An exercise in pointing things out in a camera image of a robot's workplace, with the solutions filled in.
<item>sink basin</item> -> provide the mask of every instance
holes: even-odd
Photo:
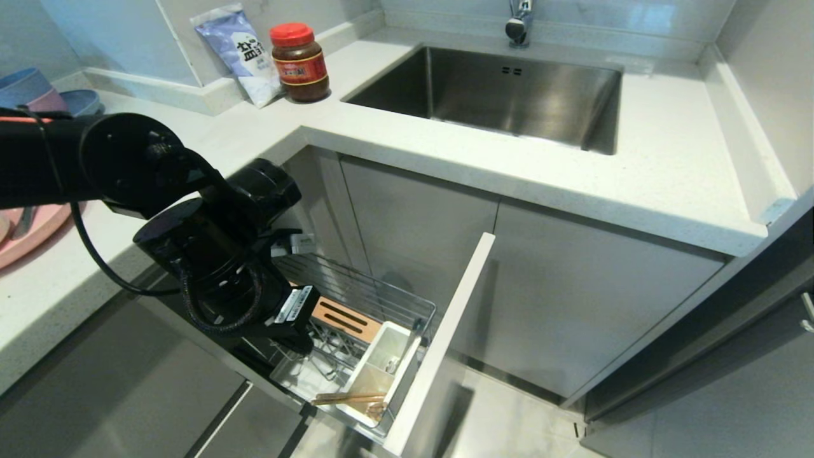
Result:
[[[420,48],[344,101],[613,154],[621,74]]]

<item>chopsticks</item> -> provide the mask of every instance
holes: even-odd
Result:
[[[327,404],[348,404],[348,403],[381,403],[384,401],[385,393],[320,393],[317,398],[311,401],[312,405],[322,406]]]

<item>white plastic container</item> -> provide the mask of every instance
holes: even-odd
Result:
[[[384,402],[389,405],[396,387],[405,375],[409,361],[415,356],[421,339],[416,337],[408,342],[410,331],[385,321],[376,337],[362,355],[359,364],[343,386],[346,393],[386,393]],[[367,416],[367,408],[373,403],[348,403],[336,406],[340,411],[369,428],[375,428],[379,421]]]

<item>chrome faucet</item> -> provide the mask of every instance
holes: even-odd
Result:
[[[526,48],[534,20],[532,0],[517,0],[517,8],[514,7],[514,0],[509,0],[509,8],[511,8],[511,19],[506,22],[506,35],[511,38],[509,46]]]

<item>sauce jar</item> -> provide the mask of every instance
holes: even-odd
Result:
[[[280,82],[297,102],[316,102],[330,93],[322,48],[313,30],[301,22],[280,24],[269,31],[274,48],[271,56]]]

